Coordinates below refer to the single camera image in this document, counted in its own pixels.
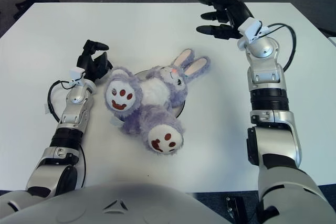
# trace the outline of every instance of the bunny ear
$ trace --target bunny ear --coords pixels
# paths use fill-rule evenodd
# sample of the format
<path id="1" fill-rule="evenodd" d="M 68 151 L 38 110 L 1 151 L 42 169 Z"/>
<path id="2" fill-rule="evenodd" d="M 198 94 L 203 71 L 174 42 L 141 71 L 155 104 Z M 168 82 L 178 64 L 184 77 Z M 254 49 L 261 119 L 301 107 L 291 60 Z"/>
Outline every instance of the bunny ear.
<path id="1" fill-rule="evenodd" d="M 203 74 L 210 66 L 210 59 L 207 56 L 203 56 L 196 61 L 194 61 L 188 68 L 184 71 L 186 75 L 186 81 L 190 82 L 196 77 Z"/>
<path id="2" fill-rule="evenodd" d="M 194 52 L 191 49 L 185 49 L 172 63 L 172 65 L 185 68 L 194 60 Z"/>

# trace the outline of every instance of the white fur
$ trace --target white fur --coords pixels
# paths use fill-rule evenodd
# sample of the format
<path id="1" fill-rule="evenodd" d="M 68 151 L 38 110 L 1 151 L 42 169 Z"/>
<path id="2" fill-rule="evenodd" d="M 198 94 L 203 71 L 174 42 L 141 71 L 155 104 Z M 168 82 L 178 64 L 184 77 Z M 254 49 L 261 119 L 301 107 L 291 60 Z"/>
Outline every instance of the white fur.
<path id="1" fill-rule="evenodd" d="M 161 105 L 163 106 L 170 96 L 167 86 L 158 78 L 151 78 L 149 80 L 140 82 L 143 98 L 141 103 L 143 105 Z"/>

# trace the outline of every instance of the black chair leg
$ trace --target black chair leg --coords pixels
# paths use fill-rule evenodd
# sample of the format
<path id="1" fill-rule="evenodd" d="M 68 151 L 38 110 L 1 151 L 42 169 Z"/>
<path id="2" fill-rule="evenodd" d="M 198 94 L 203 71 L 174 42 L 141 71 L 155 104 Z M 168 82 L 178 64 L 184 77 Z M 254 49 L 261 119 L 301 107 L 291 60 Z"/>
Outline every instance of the black chair leg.
<path id="1" fill-rule="evenodd" d="M 52 3 L 59 2 L 59 0 L 25 0 L 21 3 L 15 4 L 19 10 L 13 17 L 15 20 L 18 20 L 32 5 L 33 3 Z"/>

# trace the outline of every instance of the bunny foot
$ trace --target bunny foot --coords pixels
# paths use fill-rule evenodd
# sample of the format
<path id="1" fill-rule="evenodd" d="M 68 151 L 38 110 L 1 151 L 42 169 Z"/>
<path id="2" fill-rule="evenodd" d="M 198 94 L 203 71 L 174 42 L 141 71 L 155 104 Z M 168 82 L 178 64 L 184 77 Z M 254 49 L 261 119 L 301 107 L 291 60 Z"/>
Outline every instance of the bunny foot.
<path id="1" fill-rule="evenodd" d="M 127 116 L 140 106 L 142 91 L 138 80 L 124 70 L 112 72 L 106 90 L 106 103 L 118 115 Z"/>
<path id="2" fill-rule="evenodd" d="M 175 128 L 160 124 L 148 133 L 149 146 L 159 154 L 171 154 L 178 150 L 183 143 L 183 137 Z"/>

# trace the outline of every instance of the white table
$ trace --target white table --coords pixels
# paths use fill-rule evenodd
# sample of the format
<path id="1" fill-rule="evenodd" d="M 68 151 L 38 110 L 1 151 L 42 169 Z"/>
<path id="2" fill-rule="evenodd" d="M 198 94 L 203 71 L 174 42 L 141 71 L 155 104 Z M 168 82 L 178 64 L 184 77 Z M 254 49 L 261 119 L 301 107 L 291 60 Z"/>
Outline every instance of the white table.
<path id="1" fill-rule="evenodd" d="M 297 53 L 286 72 L 290 108 L 295 113 L 305 170 L 317 184 L 336 183 L 336 48 L 289 3 L 249 3 L 263 24 L 282 22 L 297 33 Z M 116 180 L 165 184 L 185 192 L 257 189 L 258 167 L 247 160 L 251 110 L 248 62 L 236 40 L 199 34 L 211 7 L 192 4 L 35 4 L 0 39 L 0 189 L 24 189 L 56 128 L 44 104 L 50 85 L 69 79 L 69 69 L 87 39 L 109 45 L 114 66 L 134 73 L 170 63 L 183 49 L 212 59 L 211 71 L 190 84 L 180 117 L 184 147 L 174 156 L 157 156 L 110 124 L 104 82 L 94 96 L 83 139 L 86 186 Z M 279 62 L 291 50 L 286 29 L 273 34 Z M 64 90 L 53 96 L 61 115 Z M 82 161 L 78 164 L 79 181 Z"/>

